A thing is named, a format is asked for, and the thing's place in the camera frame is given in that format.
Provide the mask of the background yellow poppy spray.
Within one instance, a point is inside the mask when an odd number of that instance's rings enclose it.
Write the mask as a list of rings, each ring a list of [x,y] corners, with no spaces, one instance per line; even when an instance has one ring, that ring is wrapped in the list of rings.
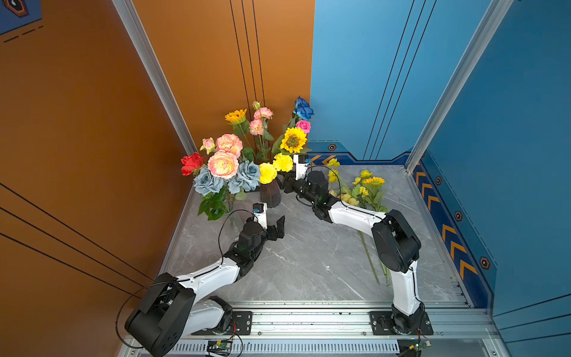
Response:
[[[326,163],[326,166],[329,168],[328,181],[332,185],[330,193],[335,197],[339,197],[342,193],[342,184],[340,173],[338,172],[337,168],[340,167],[341,164],[337,159],[330,159]]]

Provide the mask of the yellow rose spray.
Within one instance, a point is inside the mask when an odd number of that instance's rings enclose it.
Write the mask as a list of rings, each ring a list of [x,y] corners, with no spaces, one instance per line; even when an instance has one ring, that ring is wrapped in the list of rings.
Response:
[[[371,228],[381,218],[373,211],[368,211],[343,201],[341,192],[337,193],[334,190],[330,190],[329,194],[334,203],[331,204],[331,208],[328,210],[328,217],[332,223],[353,228],[358,232],[373,277],[377,284],[381,284],[365,238],[366,236],[372,237]]]

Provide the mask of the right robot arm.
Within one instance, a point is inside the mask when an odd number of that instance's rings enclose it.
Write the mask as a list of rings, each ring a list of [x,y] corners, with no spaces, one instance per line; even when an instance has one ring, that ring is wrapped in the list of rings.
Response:
[[[420,335],[429,322],[425,304],[419,298],[417,279],[422,244],[402,213],[392,210],[385,214],[349,205],[329,192],[328,181],[320,171],[311,171],[304,177],[286,173],[279,186],[285,193],[296,193],[307,201],[318,219],[373,238],[393,286],[391,330],[397,335]]]

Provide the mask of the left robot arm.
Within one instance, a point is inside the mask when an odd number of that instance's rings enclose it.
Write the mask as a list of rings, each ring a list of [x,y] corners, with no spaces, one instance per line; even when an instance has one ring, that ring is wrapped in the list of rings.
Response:
[[[261,214],[249,218],[237,241],[220,260],[199,271],[172,276],[163,273],[127,318],[125,330],[152,356],[164,356],[186,335],[208,330],[233,330],[233,307],[213,293],[245,277],[268,241],[285,236],[285,217],[265,226]]]

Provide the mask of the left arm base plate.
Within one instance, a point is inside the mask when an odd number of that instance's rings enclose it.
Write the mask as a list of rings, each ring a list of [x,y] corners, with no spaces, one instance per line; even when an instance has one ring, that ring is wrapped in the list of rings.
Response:
[[[221,321],[213,329],[203,329],[195,333],[193,336],[230,336],[237,333],[240,336],[249,336],[251,334],[253,312],[234,310],[231,314],[223,315]]]

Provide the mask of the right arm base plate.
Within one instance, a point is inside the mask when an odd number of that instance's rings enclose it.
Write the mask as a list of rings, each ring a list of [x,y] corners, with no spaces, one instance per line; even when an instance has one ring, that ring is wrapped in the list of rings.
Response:
[[[418,309],[407,316],[398,311],[369,312],[374,336],[432,336],[434,330],[427,312]]]

